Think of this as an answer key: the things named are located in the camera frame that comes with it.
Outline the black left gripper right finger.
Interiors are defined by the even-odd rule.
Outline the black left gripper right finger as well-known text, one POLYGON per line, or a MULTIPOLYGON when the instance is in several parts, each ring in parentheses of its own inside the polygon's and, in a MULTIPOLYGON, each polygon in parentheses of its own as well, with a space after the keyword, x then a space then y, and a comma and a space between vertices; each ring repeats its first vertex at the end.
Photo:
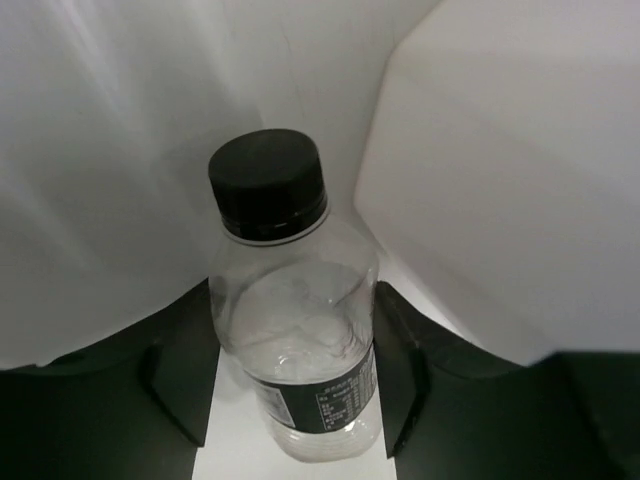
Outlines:
POLYGON ((635 479, 639 357, 495 356, 375 290, 374 344, 387 456, 400 479, 635 479))

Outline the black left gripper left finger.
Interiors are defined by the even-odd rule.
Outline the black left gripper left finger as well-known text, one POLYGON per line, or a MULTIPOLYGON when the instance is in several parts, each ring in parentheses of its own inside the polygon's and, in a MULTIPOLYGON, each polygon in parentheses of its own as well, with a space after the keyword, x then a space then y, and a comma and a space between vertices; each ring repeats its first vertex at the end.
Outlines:
POLYGON ((202 282, 105 340, 2 372, 2 478, 191 478, 219 350, 202 282))

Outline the black cap plastic bottle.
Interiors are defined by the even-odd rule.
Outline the black cap plastic bottle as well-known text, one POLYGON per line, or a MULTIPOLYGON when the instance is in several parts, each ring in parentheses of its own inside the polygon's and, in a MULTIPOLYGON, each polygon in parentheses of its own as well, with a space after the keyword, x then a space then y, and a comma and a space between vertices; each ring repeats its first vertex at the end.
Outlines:
POLYGON ((262 129, 208 164, 223 236, 208 283, 224 351, 290 457, 357 457, 382 420, 374 352, 375 248, 329 207, 306 134, 262 129))

